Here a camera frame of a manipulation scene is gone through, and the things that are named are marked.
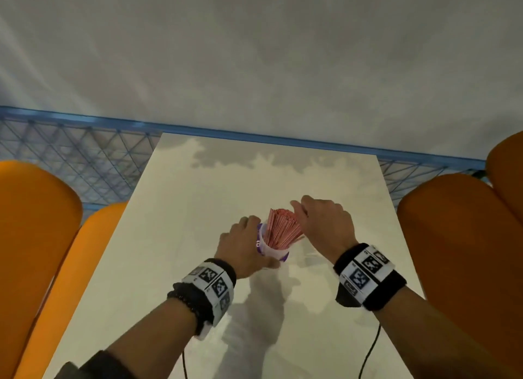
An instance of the wire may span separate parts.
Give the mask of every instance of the wire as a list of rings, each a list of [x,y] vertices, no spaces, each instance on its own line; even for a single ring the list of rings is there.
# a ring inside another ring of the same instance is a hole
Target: wire
[[[184,375],[185,379],[187,379],[187,368],[185,368],[185,350],[181,352],[181,362],[184,364]]]
[[[378,333],[376,334],[376,337],[374,338],[374,342],[372,343],[369,352],[365,356],[365,359],[363,360],[363,364],[361,365],[360,373],[358,375],[358,379],[361,379],[361,374],[363,374],[363,368],[365,368],[365,364],[367,363],[367,360],[369,359],[370,353],[374,349],[374,346],[376,345],[376,342],[378,341],[378,337],[380,336],[381,331],[381,324],[378,325]]]

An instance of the metal mesh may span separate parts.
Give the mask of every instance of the metal mesh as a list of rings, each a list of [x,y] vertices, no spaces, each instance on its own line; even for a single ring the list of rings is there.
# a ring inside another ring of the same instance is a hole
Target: metal mesh
[[[131,197],[158,143],[161,131],[147,132],[65,125],[0,117],[0,160],[36,164],[66,182],[84,204],[84,219],[111,203]],[[401,159],[378,159],[389,193],[397,207],[416,186],[463,169]]]

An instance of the paper cup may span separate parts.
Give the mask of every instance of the paper cup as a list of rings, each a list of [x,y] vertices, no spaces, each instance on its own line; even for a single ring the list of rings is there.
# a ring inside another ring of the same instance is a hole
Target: paper cup
[[[267,257],[273,257],[276,258],[282,262],[285,262],[287,260],[287,257],[289,256],[289,249],[286,250],[275,250],[269,247],[267,244],[265,244],[265,241],[263,239],[263,235],[265,234],[265,231],[267,230],[267,224],[259,224],[258,225],[258,251],[260,254],[265,255]]]

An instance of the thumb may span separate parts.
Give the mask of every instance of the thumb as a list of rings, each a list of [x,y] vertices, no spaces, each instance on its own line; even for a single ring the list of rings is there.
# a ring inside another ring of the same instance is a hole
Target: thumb
[[[300,224],[301,228],[303,229],[305,226],[305,222],[307,221],[307,214],[305,213],[305,210],[303,209],[303,206],[300,202],[297,202],[296,200],[291,201],[292,208],[294,208],[294,214],[296,215],[296,219],[298,224]]]
[[[264,258],[264,268],[269,269],[278,269],[280,267],[280,261],[273,257],[263,257]]]

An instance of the dark sleeve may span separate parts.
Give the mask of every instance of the dark sleeve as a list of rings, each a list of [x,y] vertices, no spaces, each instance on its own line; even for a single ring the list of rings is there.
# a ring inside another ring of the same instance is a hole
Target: dark sleeve
[[[66,363],[55,379],[136,379],[118,359],[106,350],[100,350],[78,369]]]

